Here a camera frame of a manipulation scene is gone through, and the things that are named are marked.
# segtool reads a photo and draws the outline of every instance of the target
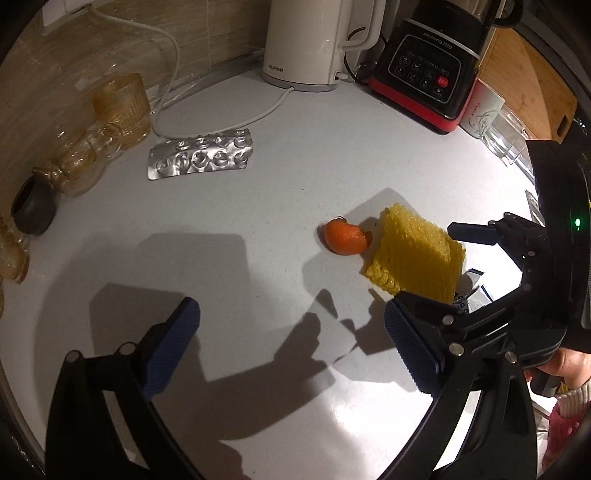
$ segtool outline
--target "aluminum foil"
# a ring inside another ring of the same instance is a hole
[[[458,280],[456,285],[456,297],[453,300],[453,305],[457,307],[462,313],[474,312],[474,310],[479,308],[474,308],[475,305],[470,301],[470,299],[474,294],[480,291],[479,283],[480,278],[483,275],[484,272],[481,272],[475,268],[471,268],[466,273],[462,274],[460,280]]]
[[[248,129],[169,140],[150,150],[148,178],[158,180],[188,173],[246,168],[252,155]]]

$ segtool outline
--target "human hand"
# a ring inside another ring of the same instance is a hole
[[[591,355],[567,348],[559,348],[554,356],[538,369],[548,375],[564,377],[566,386],[575,390],[591,378]],[[525,371],[526,381],[532,379],[532,371]]]

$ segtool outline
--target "tile wall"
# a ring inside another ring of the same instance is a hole
[[[101,11],[161,27],[181,47],[180,76],[264,47],[271,0],[115,0]],[[56,123],[90,124],[89,92],[112,74],[164,85],[173,51],[161,35],[87,13],[46,35],[38,14],[0,66],[0,215],[31,168],[47,161]]]

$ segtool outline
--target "kitchen counter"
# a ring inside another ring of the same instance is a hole
[[[161,122],[188,134],[222,128],[281,91],[249,72]],[[431,398],[383,330],[388,295],[359,274],[361,257],[326,251],[317,227],[342,215],[376,229],[395,202],[444,228],[505,211],[529,218],[532,185],[461,129],[440,137],[346,83],[293,92],[250,129],[246,170],[157,181],[147,178],[151,135],[89,193],[63,199],[31,242],[27,279],[4,282],[0,357],[42,444],[65,354],[137,341],[185,295],[201,305],[201,328],[155,405],[210,479],[374,480],[418,425]],[[465,268],[486,273],[494,298],[519,284],[500,247],[466,248]]]

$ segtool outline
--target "electric kettle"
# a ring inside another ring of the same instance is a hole
[[[272,0],[262,77],[282,88],[336,88],[347,51],[367,50],[379,38],[386,0],[375,0],[366,38],[347,41],[353,0]]]

